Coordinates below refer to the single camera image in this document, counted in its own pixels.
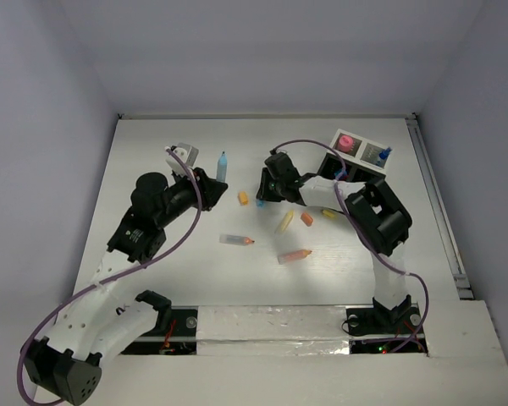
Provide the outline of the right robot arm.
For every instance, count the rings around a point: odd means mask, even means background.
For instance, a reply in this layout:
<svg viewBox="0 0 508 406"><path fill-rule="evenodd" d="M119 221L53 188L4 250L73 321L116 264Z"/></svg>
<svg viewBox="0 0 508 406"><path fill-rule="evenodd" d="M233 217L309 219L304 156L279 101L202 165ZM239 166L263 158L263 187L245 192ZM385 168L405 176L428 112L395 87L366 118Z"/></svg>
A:
<svg viewBox="0 0 508 406"><path fill-rule="evenodd" d="M403 322L411 308L411 296L404 281L401 251L412 219L385 179L351 183L314 173L301 175L288 154L278 152L264 162L257 198L342 213L372 256L374 325L391 332Z"/></svg>

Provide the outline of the light blue marker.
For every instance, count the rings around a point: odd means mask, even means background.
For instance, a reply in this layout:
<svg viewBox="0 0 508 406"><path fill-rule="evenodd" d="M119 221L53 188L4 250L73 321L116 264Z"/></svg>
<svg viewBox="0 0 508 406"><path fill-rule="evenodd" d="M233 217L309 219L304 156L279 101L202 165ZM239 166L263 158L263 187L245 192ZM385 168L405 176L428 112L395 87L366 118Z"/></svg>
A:
<svg viewBox="0 0 508 406"><path fill-rule="evenodd" d="M223 151L220 158L218 159L216 180L225 183L227 175L228 159L226 153Z"/></svg>

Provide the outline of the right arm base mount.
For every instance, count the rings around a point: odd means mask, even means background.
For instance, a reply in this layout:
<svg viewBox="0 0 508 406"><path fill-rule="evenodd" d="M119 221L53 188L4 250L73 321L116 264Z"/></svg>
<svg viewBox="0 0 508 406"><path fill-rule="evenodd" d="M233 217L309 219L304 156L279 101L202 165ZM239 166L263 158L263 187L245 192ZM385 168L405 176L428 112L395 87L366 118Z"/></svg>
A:
<svg viewBox="0 0 508 406"><path fill-rule="evenodd" d="M416 304L393 325L384 325L375 315L373 307L346 309L341 330L349 338L350 354L428 353L423 328L416 332L422 319Z"/></svg>

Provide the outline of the clear blue cap bottle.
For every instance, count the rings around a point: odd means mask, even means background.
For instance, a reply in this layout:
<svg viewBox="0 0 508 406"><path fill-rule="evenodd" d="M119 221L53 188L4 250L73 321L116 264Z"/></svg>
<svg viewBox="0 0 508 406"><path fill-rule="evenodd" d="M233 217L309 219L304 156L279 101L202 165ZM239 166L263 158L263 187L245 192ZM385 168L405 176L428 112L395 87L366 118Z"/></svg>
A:
<svg viewBox="0 0 508 406"><path fill-rule="evenodd" d="M376 165L378 167L384 167L391 152L392 152L391 147L381 150L378 154Z"/></svg>

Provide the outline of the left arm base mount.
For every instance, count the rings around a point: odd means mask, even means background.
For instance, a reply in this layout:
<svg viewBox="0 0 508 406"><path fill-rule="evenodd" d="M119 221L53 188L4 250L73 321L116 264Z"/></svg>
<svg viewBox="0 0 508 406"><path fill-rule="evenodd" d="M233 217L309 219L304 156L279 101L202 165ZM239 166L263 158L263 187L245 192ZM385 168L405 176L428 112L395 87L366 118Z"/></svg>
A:
<svg viewBox="0 0 508 406"><path fill-rule="evenodd" d="M173 308L171 316L166 332L148 332L138 337L122 355L195 355L198 309Z"/></svg>

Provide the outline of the pink cap marker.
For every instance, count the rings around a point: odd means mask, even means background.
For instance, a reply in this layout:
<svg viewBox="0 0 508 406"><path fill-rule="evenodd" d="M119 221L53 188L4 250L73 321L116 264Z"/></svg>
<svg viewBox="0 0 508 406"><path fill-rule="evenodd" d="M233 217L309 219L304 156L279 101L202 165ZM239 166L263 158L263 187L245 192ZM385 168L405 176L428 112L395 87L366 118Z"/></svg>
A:
<svg viewBox="0 0 508 406"><path fill-rule="evenodd" d="M339 137L338 143L336 146L337 146L338 151L341 151L344 153L349 153L353 150L354 144L355 144L355 140L353 137L351 137L348 134L342 134Z"/></svg>

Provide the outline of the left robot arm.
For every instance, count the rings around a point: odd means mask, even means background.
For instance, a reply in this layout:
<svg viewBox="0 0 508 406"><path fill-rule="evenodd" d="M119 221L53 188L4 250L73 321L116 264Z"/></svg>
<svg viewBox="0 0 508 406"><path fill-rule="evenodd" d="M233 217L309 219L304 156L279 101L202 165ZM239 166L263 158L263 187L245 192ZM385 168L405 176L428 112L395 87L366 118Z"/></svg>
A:
<svg viewBox="0 0 508 406"><path fill-rule="evenodd" d="M154 263L171 222L190 208L210 211L227 188L199 167L175 174L174 184L161 173L141 175L89 286L61 309L52 328L25 346L30 380L59 403L82 405L103 367L138 337L169 334L172 302L145 287L141 271Z"/></svg>

